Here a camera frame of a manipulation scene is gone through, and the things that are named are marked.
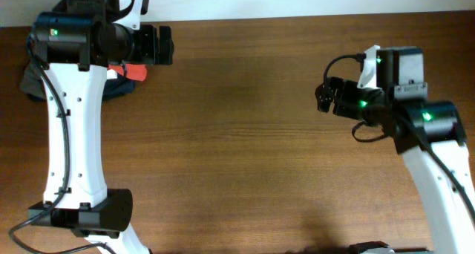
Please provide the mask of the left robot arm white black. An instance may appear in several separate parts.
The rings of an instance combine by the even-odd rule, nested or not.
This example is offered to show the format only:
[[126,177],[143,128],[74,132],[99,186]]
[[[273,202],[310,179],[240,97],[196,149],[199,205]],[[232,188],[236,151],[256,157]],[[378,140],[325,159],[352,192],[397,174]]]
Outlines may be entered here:
[[45,84],[50,150],[43,199],[28,210],[33,224],[69,229],[102,253],[147,253],[131,225],[130,190],[105,183],[101,106],[109,65],[173,62],[171,28],[50,12],[38,16],[30,44]]

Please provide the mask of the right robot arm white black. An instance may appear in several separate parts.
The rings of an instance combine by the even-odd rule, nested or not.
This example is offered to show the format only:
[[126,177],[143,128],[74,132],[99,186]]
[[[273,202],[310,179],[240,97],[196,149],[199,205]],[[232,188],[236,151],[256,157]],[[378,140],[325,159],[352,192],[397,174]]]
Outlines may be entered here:
[[325,76],[318,110],[379,126],[393,139],[422,200],[434,253],[474,252],[474,185],[467,136],[455,105],[429,102],[423,79],[378,80],[374,87]]

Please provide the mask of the red orange printed t-shirt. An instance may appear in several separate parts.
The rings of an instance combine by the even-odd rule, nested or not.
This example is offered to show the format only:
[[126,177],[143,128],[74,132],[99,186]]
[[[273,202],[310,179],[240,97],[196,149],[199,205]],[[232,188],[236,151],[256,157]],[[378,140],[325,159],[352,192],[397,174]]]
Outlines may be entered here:
[[115,70],[117,72],[117,78],[119,75],[134,81],[143,82],[147,77],[147,69],[145,65],[132,65],[127,64],[125,68],[119,65],[110,65],[108,70]]

